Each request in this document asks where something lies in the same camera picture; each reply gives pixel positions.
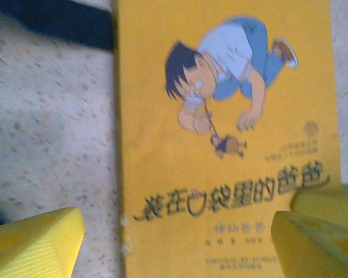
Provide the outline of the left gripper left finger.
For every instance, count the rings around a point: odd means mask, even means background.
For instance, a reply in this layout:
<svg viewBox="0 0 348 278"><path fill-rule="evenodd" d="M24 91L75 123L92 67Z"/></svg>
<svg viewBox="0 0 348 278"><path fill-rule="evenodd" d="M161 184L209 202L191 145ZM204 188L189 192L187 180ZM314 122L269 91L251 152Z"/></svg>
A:
<svg viewBox="0 0 348 278"><path fill-rule="evenodd" d="M0 225L0 277L71 277L83 238L77 207Z"/></svg>

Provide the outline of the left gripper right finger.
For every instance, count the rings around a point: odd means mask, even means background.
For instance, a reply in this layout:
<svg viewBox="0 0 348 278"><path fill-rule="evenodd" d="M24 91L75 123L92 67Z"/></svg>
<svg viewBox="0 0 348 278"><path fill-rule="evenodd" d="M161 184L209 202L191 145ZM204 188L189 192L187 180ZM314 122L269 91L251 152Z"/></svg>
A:
<svg viewBox="0 0 348 278"><path fill-rule="evenodd" d="M298 191L271 238L285 277L348 277L348 185Z"/></svg>

